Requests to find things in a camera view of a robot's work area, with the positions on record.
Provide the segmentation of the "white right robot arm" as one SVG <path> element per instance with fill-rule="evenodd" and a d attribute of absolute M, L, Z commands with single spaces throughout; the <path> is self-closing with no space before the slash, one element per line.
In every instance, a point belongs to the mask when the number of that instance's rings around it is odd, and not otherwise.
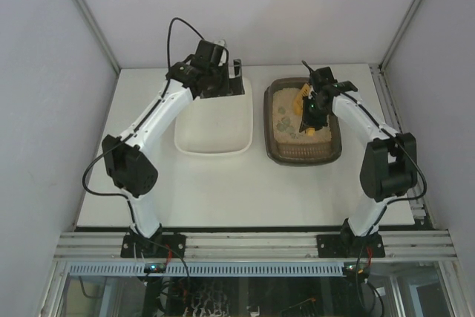
<path fill-rule="evenodd" d="M 373 235 L 387 207 L 407 200 L 423 173 L 417 165 L 416 138 L 401 133 L 373 113 L 351 81 L 337 81 L 329 67 L 311 68 L 308 92 L 302 94 L 299 131 L 321 130 L 331 116 L 346 123 L 364 147 L 359 182 L 364 193 L 342 227 L 353 238 Z"/>

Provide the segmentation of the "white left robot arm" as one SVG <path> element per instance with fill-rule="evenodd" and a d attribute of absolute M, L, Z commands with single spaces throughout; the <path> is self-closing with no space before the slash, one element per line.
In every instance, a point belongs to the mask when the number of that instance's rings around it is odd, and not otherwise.
<path fill-rule="evenodd" d="M 128 201 L 138 235 L 151 238 L 161 227 L 150 196 L 159 177 L 151 160 L 154 144 L 196 99 L 243 95 L 241 68 L 240 60 L 229 59 L 225 41 L 200 40 L 194 53 L 168 69 L 163 88 L 141 115 L 119 136 L 102 140 L 106 174 Z"/>

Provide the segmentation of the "yellow litter scoop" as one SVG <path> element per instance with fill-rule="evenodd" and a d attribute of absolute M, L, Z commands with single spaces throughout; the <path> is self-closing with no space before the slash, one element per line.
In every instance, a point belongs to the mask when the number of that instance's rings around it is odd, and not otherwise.
<path fill-rule="evenodd" d="M 305 133 L 308 137 L 312 137 L 315 134 L 314 128 L 308 128 L 304 123 L 304 98 L 308 96 L 310 86 L 308 83 L 304 84 L 298 94 L 295 96 L 292 102 L 292 110 L 295 115 L 301 116 L 301 124 L 299 126 L 299 132 Z"/>

